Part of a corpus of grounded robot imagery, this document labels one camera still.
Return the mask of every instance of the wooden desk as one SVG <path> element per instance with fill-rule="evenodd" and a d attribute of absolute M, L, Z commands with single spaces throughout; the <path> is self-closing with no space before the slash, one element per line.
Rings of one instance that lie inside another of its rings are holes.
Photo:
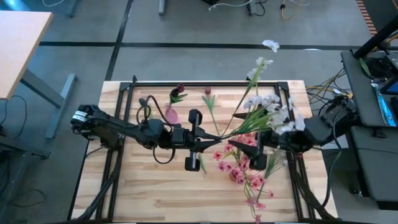
<path fill-rule="evenodd" d="M 108 114 L 114 114 L 120 82 L 105 82 L 99 107 Z M 139 108 L 138 99 L 154 95 L 160 106 L 169 100 L 171 87 L 134 87 L 132 107 L 129 122 L 136 123 L 136 111 Z M 224 131 L 226 125 L 239 103 L 245 87 L 212 87 L 215 95 L 214 116 L 219 128 Z M 290 94 L 294 97 L 297 109 L 295 114 L 311 117 L 311 109 L 303 81 L 289 81 Z M 259 87 L 259 94 L 273 92 L 272 88 Z M 174 109 L 179 113 L 182 125 L 190 127 L 188 112 L 196 108 L 203 113 L 201 127 L 206 132 L 216 134 L 211 115 L 203 102 L 204 87 L 185 87 L 188 96 L 183 102 L 177 103 Z M 154 117 L 159 112 L 152 110 Z M 236 128 L 241 120 L 234 119 L 227 133 Z M 126 139 L 123 162 L 116 197 L 114 222 L 253 222 L 250 209 L 245 205 L 243 187 L 232 183 L 228 174 L 216 170 L 217 162 L 212 158 L 213 151 L 222 151 L 223 144 L 207 149 L 203 160 L 207 174 L 203 171 L 188 172 L 184 170 L 184 159 L 188 152 L 177 150 L 174 160 L 167 165 L 157 164 L 152 151 L 144 149 L 131 138 Z M 88 146 L 88 152 L 97 149 L 99 142 L 93 141 Z M 101 185 L 106 150 L 100 150 L 86 158 L 80 184 L 76 195 L 72 218 L 79 217 L 94 199 Z M 169 151 L 157 150 L 157 157 L 163 161 L 170 156 Z M 323 201 L 326 192 L 326 169 L 322 153 L 310 150 L 304 155 L 308 181 L 315 196 Z M 294 199 L 288 168 L 284 167 L 272 174 L 266 188 L 272 189 L 274 198 L 263 194 L 260 201 L 267 208 L 259 212 L 263 222 L 297 221 Z M 103 216 L 108 211 L 105 203 Z M 331 196 L 326 209 L 336 216 L 336 208 Z"/>
<path fill-rule="evenodd" d="M 61 94 L 27 69 L 52 19 L 51 12 L 0 11 L 0 99 L 9 100 L 19 82 L 56 107 L 46 138 L 53 138 L 74 81 L 70 74 Z"/>

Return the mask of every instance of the wooden table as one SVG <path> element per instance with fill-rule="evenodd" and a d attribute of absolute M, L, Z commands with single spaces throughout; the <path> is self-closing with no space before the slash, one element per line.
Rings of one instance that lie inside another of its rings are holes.
<path fill-rule="evenodd" d="M 51 12 L 0 11 L 0 99 L 9 100 L 19 82 L 56 107 L 46 138 L 53 138 L 68 100 L 75 74 L 70 74 L 61 94 L 27 69 L 50 24 Z"/>
<path fill-rule="evenodd" d="M 120 82 L 105 82 L 103 85 L 99 108 L 108 114 L 114 114 Z M 311 109 L 303 81 L 288 81 L 289 90 L 294 97 L 297 109 L 295 114 L 311 117 Z M 129 122 L 136 123 L 136 111 L 139 108 L 138 99 L 147 95 L 154 95 L 159 105 L 165 105 L 169 100 L 170 87 L 134 87 L 132 108 Z M 245 87 L 212 87 L 211 94 L 215 95 L 214 116 L 220 131 L 224 131 L 232 112 L 238 105 Z M 273 89 L 259 87 L 259 94 L 272 93 Z M 177 103 L 174 109 L 179 113 L 182 125 L 190 127 L 188 112 L 196 108 L 203 113 L 201 127 L 208 133 L 216 134 L 211 115 L 201 96 L 203 87 L 186 87 L 188 96 L 183 102 Z M 152 110 L 155 118 L 159 112 Z M 236 128 L 241 120 L 234 119 L 227 133 Z M 228 174 L 217 171 L 217 162 L 212 158 L 214 151 L 222 151 L 222 144 L 207 149 L 203 154 L 207 174 L 188 172 L 184 170 L 184 159 L 188 151 L 179 150 L 175 159 L 167 165 L 157 164 L 152 151 L 144 149 L 131 138 L 126 139 L 118 194 L 114 213 L 114 222 L 253 222 L 250 209 L 245 205 L 242 185 L 232 183 Z M 99 147 L 98 141 L 90 142 L 88 151 Z M 157 150 L 157 157 L 163 161 L 170 156 L 169 151 Z M 106 150 L 97 151 L 86 158 L 72 218 L 80 216 L 94 199 L 101 185 Z M 322 153 L 312 149 L 304 155 L 308 181 L 315 196 L 323 201 L 326 193 L 326 169 Z M 260 201 L 267 208 L 258 212 L 262 214 L 263 222 L 292 222 L 297 221 L 292 187 L 287 167 L 278 170 L 267 180 L 267 189 L 274 191 L 274 197 L 263 194 Z M 326 209 L 336 216 L 333 196 Z M 105 203 L 103 214 L 108 211 Z"/>

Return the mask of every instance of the desk leg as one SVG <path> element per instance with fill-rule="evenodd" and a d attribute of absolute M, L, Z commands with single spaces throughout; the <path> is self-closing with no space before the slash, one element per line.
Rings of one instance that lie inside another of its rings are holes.
<path fill-rule="evenodd" d="M 40 149 L 36 149 L 34 147 L 27 146 L 19 141 L 13 140 L 11 138 L 6 138 L 3 136 L 0 136 L 0 146 L 8 148 L 8 149 L 13 149 L 13 150 L 20 150 L 23 152 L 28 152 L 31 153 L 35 156 L 40 156 L 41 159 L 48 159 L 50 153 L 45 152 Z"/>
<path fill-rule="evenodd" d="M 163 16 L 166 0 L 159 0 L 159 15 Z"/>
<path fill-rule="evenodd" d="M 250 6 L 250 16 L 254 16 L 256 14 L 256 0 L 253 0 L 249 3 Z"/>
<path fill-rule="evenodd" d="M 24 77 L 21 79 L 22 84 L 29 87 L 32 91 L 56 107 L 51 119 L 50 127 L 45 133 L 45 137 L 48 139 L 53 139 L 55 136 L 55 131 L 57 130 L 62 111 L 68 101 L 68 97 L 75 80 L 77 80 L 77 76 L 75 74 L 70 74 L 63 86 L 61 94 L 59 94 L 28 69 L 25 71 Z"/>
<path fill-rule="evenodd" d="M 71 0 L 70 8 L 69 8 L 69 10 L 67 12 L 68 16 L 71 17 L 71 18 L 73 16 L 75 16 L 75 11 L 76 11 L 76 6 L 77 6 L 77 2 L 78 1 L 79 0 Z"/>

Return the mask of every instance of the wooden tabletop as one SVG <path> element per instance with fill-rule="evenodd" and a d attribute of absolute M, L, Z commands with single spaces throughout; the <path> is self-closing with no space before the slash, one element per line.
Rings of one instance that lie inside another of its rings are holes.
<path fill-rule="evenodd" d="M 303 81 L 288 81 L 290 94 L 294 97 L 297 109 L 295 114 L 311 117 L 311 109 Z M 99 108 L 108 114 L 114 114 L 120 82 L 105 82 Z M 238 105 L 245 87 L 212 87 L 215 95 L 213 113 L 220 131 L 224 131 L 232 112 Z M 273 93 L 272 87 L 259 87 L 259 94 Z M 154 95 L 163 107 L 168 102 L 170 87 L 135 87 L 130 110 L 131 123 L 136 123 L 136 111 L 139 108 L 138 99 Z M 211 115 L 202 100 L 203 87 L 186 87 L 188 96 L 183 102 L 177 103 L 174 109 L 179 114 L 182 126 L 190 128 L 188 112 L 192 108 L 203 114 L 201 127 L 206 132 L 216 134 Z M 159 118 L 159 112 L 152 110 L 154 117 Z M 242 121 L 234 119 L 227 133 L 236 128 Z M 161 165 L 154 161 L 152 151 L 144 149 L 135 140 L 126 139 L 123 162 L 119 180 L 118 194 L 114 213 L 115 222 L 253 222 L 250 208 L 245 205 L 243 186 L 235 184 L 229 175 L 217 170 L 217 162 L 212 158 L 214 151 L 222 151 L 226 141 L 207 149 L 203 154 L 207 173 L 188 172 L 184 169 L 184 159 L 188 151 L 177 150 L 170 164 Z M 99 147 L 99 142 L 93 141 L 88 146 L 88 152 Z M 166 161 L 170 151 L 158 149 L 157 157 Z M 312 149 L 304 155 L 310 188 L 323 201 L 326 193 L 326 169 L 322 153 Z M 81 215 L 98 193 L 103 175 L 106 150 L 100 150 L 86 158 L 78 186 L 78 192 L 73 208 L 72 218 Z M 289 170 L 284 167 L 272 174 L 267 180 L 266 189 L 274 191 L 274 197 L 263 194 L 260 202 L 266 204 L 262 215 L 263 222 L 294 222 L 297 221 L 294 198 L 290 182 Z M 308 214 L 302 200 L 304 214 Z M 333 196 L 330 197 L 326 209 L 336 216 Z M 103 214 L 108 212 L 105 203 Z"/>
<path fill-rule="evenodd" d="M 9 99 L 21 80 L 51 12 L 0 11 L 0 99 Z"/>

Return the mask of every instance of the floor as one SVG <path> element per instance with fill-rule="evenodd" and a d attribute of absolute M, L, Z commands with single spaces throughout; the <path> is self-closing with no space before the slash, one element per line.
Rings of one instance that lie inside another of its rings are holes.
<path fill-rule="evenodd" d="M 242 0 L 229 2 L 241 4 Z M 11 223 L 67 218 L 87 145 L 72 134 L 69 121 L 78 105 L 98 102 L 104 80 L 131 80 L 133 75 L 139 80 L 243 80 L 255 59 L 263 56 L 274 60 L 263 79 L 301 79 L 306 85 L 316 85 L 342 68 L 342 50 L 356 48 L 371 37 L 355 0 L 312 0 L 288 21 L 280 18 L 280 0 L 268 0 L 263 17 L 249 17 L 244 7 L 219 6 L 209 12 L 200 0 L 168 0 L 162 17 L 157 14 L 158 0 L 81 0 L 75 16 L 69 18 L 65 13 L 70 3 L 64 0 L 45 7 L 39 0 L 0 1 L 0 9 L 54 12 L 29 69 L 57 91 L 69 73 L 79 78 L 54 140 L 44 138 L 53 108 L 25 86 L 18 86 L 15 94 L 27 101 L 27 123 L 19 140 L 50 151 L 51 156 L 46 161 L 32 157 L 19 188 L 20 194 L 40 189 L 46 201 L 27 208 L 10 205 Z M 296 5 L 286 4 L 286 14 L 293 13 Z M 281 50 L 275 54 L 261 49 L 264 39 L 278 41 Z M 349 88 L 346 77 L 338 84 Z M 3 124 L 11 135 L 21 128 L 21 111 L 22 102 L 11 100 Z M 333 175 L 332 190 L 344 220 L 398 222 L 398 212 L 378 210 L 368 198 L 351 195 L 339 172 Z M 29 203 L 36 197 L 23 195 L 18 202 Z"/>

